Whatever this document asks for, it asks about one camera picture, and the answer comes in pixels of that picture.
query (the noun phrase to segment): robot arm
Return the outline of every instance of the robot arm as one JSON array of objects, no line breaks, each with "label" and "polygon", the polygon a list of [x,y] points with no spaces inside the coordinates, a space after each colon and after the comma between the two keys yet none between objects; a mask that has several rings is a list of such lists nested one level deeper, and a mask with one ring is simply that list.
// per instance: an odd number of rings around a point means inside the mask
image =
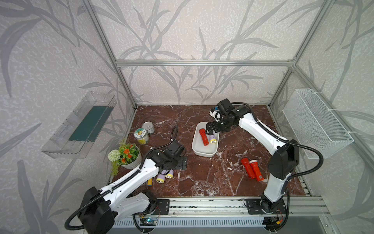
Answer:
[{"label": "robot arm", "polygon": [[[227,132],[231,130],[232,126],[239,126],[254,136],[272,155],[268,164],[270,176],[262,195],[261,206],[265,213],[273,213],[285,193],[287,178],[298,164],[298,149],[279,141],[279,139],[286,140],[286,138],[256,120],[251,109],[246,105],[234,107],[228,99],[225,99],[220,101],[210,114],[215,118],[215,121],[207,124],[207,134],[211,134],[213,131]],[[260,124],[276,137],[266,132]]]},{"label": "robot arm", "polygon": [[[124,175],[119,180],[97,190],[95,187],[86,191],[81,208],[65,222],[68,230],[86,229],[88,233],[107,233],[115,222],[132,214],[152,213],[156,208],[157,198],[148,190],[136,196],[128,197],[135,189],[163,170],[175,169],[177,158],[185,148],[172,140],[165,150],[152,150],[145,155],[143,163]],[[77,215],[82,226],[69,225]]]}]

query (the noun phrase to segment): white vent grille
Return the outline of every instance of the white vent grille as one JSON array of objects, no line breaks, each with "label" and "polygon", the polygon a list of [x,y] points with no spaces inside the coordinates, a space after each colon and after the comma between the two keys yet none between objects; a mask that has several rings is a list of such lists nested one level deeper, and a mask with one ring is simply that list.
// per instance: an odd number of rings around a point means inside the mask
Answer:
[{"label": "white vent grille", "polygon": [[[219,218],[160,218],[157,227],[263,227],[262,217],[219,217]],[[113,228],[133,228],[132,218],[116,222]]]}]

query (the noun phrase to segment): white wire mesh basket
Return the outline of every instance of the white wire mesh basket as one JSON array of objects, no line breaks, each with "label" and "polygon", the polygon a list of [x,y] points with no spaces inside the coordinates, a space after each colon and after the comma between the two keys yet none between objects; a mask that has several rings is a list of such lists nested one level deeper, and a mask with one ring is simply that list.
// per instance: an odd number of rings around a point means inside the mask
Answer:
[{"label": "white wire mesh basket", "polygon": [[[298,142],[329,158],[353,142],[353,138],[312,89],[296,89],[283,109]],[[309,159],[318,156],[304,150]]]}]

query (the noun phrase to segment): leaf pattern wallpaper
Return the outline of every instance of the leaf pattern wallpaper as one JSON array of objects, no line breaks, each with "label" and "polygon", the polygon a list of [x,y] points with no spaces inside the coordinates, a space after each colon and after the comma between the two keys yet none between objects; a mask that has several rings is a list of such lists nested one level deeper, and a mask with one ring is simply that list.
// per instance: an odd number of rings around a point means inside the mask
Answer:
[{"label": "leaf pattern wallpaper", "polygon": [[[132,104],[80,1],[0,0],[0,233],[70,233],[64,221],[106,185]],[[88,91],[117,104],[85,159],[40,150]]]},{"label": "leaf pattern wallpaper", "polygon": [[[289,60],[322,1],[93,0],[117,60]],[[286,67],[122,67],[140,104],[269,103]]]},{"label": "leaf pattern wallpaper", "polygon": [[[369,148],[374,149],[374,1],[335,1],[298,66],[337,108]],[[295,88],[292,75],[272,106],[287,137],[294,137],[282,110]],[[315,160],[300,158],[300,169]],[[374,173],[352,145],[325,159],[318,173],[306,175],[314,195],[322,195],[341,233],[372,233]]]}]

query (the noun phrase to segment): artificial flower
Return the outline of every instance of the artificial flower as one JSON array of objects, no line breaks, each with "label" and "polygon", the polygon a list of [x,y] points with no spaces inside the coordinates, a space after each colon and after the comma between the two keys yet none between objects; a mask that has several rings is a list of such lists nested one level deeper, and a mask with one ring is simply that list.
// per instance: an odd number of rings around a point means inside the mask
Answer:
[{"label": "artificial flower", "polygon": [[118,149],[112,150],[108,154],[108,158],[111,162],[117,161],[121,157],[121,153],[118,151]]}]

